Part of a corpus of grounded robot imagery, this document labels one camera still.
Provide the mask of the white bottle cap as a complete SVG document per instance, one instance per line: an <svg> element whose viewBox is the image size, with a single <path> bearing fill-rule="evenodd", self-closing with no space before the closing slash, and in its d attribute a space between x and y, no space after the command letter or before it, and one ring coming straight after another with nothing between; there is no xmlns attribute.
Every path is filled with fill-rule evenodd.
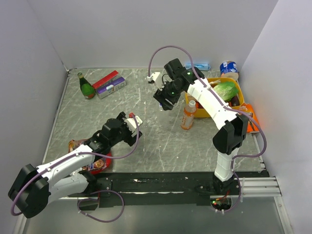
<svg viewBox="0 0 312 234"><path fill-rule="evenodd" d="M196 102L194 100L190 100L188 105L193 108L196 106Z"/></svg>

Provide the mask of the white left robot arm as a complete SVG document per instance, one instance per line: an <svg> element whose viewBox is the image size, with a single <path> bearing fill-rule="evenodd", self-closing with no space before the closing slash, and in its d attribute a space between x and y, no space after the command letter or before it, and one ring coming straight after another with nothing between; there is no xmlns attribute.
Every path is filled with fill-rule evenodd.
<svg viewBox="0 0 312 234"><path fill-rule="evenodd" d="M37 167L23 166L8 192L13 202L11 215L32 218L59 198L80 193L93 195L97 180L82 168L100 159L113 160L111 148L122 141L136 148L142 123L138 115L121 112L68 154Z"/></svg>

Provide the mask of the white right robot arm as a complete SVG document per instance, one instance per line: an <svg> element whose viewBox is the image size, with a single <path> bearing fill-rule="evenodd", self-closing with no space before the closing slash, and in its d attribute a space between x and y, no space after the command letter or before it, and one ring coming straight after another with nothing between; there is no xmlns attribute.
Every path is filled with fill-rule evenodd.
<svg viewBox="0 0 312 234"><path fill-rule="evenodd" d="M214 175L218 178L213 182L213 188L222 195L230 189L228 180L234 174L234 156L246 138L248 118L232 109L197 68L186 69L177 58L168 62L164 68L171 81L165 81L156 72L149 72L147 76L147 81L157 87L154 98L163 110L172 110L181 93L185 92L205 109L218 129L213 137L217 149Z"/></svg>

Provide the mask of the orange tea bottle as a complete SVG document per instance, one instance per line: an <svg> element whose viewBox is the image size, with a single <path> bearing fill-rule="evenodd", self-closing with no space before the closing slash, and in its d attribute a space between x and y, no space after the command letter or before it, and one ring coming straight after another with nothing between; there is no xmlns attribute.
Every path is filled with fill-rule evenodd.
<svg viewBox="0 0 312 234"><path fill-rule="evenodd" d="M191 108L189 103L186 104L183 112L182 122L181 122L181 128L184 130L189 130L192 127L194 116L196 113L196 106Z"/></svg>

